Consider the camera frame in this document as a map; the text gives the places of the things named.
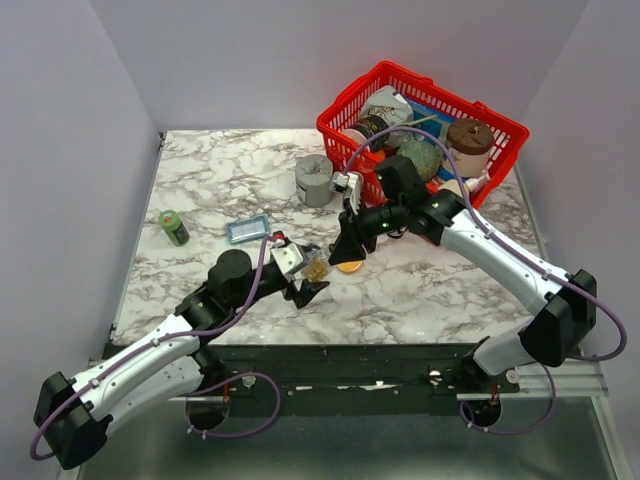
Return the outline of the round yellow pill container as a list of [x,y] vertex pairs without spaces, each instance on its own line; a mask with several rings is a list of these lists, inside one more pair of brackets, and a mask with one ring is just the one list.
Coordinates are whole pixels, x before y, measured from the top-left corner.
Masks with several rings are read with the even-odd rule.
[[336,268],[344,274],[353,274],[357,272],[362,267],[362,265],[363,265],[362,260],[349,261],[349,262],[343,262],[338,264]]

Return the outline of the amber pill bottle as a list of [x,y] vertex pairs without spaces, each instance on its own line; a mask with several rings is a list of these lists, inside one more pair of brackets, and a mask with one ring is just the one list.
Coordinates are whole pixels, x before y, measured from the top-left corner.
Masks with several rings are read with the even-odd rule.
[[309,257],[308,263],[303,268],[302,274],[309,282],[324,281],[330,273],[330,265],[326,255],[322,249],[313,250]]

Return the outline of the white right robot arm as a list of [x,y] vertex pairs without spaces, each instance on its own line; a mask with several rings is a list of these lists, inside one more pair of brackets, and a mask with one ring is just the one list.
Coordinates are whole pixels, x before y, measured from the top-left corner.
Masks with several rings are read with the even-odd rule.
[[560,366],[595,325],[597,282],[580,269],[570,274],[495,230],[448,190],[430,193],[412,161],[393,156],[374,172],[388,200],[345,209],[329,262],[363,261],[380,235],[406,229],[465,257],[509,290],[532,320],[477,344],[460,367],[460,379],[480,392],[516,366]]

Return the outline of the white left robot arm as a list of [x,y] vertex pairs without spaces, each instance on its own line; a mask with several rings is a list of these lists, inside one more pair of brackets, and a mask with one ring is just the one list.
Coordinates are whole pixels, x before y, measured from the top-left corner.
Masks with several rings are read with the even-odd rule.
[[328,281],[307,279],[305,249],[288,241],[223,252],[207,279],[150,333],[110,359],[71,378],[57,372],[42,384],[29,448],[34,461],[56,458],[74,469],[92,458],[123,425],[184,394],[209,395],[227,384],[208,344],[235,326],[259,300],[281,294],[308,305]]

